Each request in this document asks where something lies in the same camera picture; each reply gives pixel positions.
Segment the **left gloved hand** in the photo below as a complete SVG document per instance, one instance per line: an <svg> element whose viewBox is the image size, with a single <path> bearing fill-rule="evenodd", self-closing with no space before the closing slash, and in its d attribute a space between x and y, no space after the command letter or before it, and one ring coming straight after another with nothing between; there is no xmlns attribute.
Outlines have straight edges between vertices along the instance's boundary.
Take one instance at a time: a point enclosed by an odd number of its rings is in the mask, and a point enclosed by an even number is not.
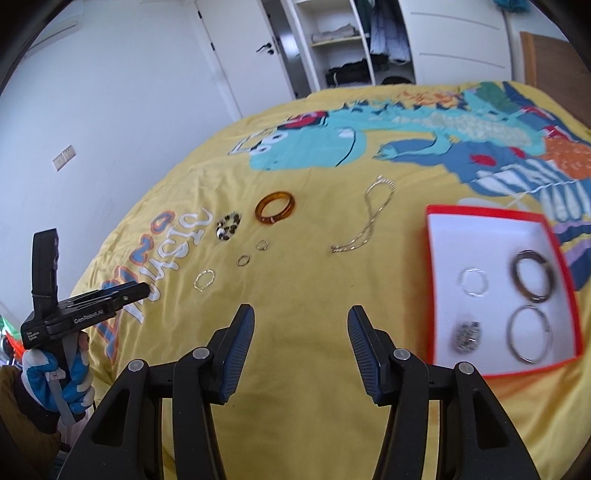
<svg viewBox="0 0 591 480"><path fill-rule="evenodd" d="M88 347L88 335L79 332L68 372L58 365L54 354L26 350L21 381L27 393L47 411L62 413L68 407L74 419L83 416L94 401Z"/></svg>

